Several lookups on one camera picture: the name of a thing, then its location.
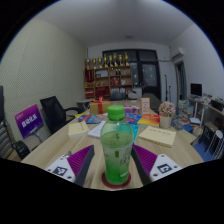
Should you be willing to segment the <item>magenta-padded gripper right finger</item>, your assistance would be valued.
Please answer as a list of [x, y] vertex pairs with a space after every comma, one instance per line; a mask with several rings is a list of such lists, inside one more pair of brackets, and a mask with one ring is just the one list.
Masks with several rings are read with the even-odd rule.
[[150, 184], [182, 169], [166, 154], [156, 155], [137, 145], [132, 146], [131, 155], [143, 185]]

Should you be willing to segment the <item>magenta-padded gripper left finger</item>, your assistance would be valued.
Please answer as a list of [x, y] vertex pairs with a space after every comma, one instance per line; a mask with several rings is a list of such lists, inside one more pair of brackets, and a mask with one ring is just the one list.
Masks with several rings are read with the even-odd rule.
[[94, 146], [87, 146], [74, 154], [66, 154], [55, 160], [46, 171], [82, 186], [94, 156]]

